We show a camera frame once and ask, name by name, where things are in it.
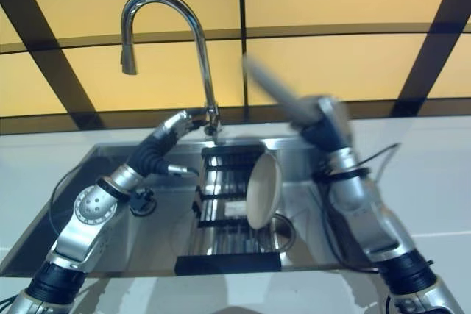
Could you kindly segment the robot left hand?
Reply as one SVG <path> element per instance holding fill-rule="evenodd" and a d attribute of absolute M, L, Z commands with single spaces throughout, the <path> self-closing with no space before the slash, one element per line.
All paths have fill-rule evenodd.
<path fill-rule="evenodd" d="M 126 165 L 143 178 L 150 174 L 199 176 L 195 168 L 175 165 L 165 160 L 165 156 L 181 137 L 206 125 L 206 113 L 205 108 L 190 108 L 175 113 L 139 143 Z"/>

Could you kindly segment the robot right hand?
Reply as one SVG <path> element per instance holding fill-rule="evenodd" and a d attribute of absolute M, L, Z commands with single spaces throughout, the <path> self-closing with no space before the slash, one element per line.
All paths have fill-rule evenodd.
<path fill-rule="evenodd" d="M 348 171 L 356 167 L 358 158 L 344 102 L 332 96 L 306 96 L 296 100 L 289 115 L 301 137 L 326 153 L 332 169 Z"/>

